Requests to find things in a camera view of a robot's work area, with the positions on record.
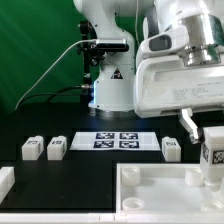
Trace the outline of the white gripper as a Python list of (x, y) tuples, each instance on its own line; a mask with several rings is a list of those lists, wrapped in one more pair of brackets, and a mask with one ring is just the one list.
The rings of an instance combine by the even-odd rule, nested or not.
[(193, 112), (224, 108), (224, 62), (185, 67), (177, 56), (148, 58), (138, 66), (134, 82), (134, 110), (141, 118), (170, 116), (179, 122), (192, 144), (201, 143), (203, 131)]

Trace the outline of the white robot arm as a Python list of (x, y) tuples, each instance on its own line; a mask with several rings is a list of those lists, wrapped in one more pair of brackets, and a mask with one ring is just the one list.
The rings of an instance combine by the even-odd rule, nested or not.
[(177, 115), (194, 144), (192, 115), (224, 109), (224, 0), (73, 0), (96, 32), (100, 65), (91, 111)]

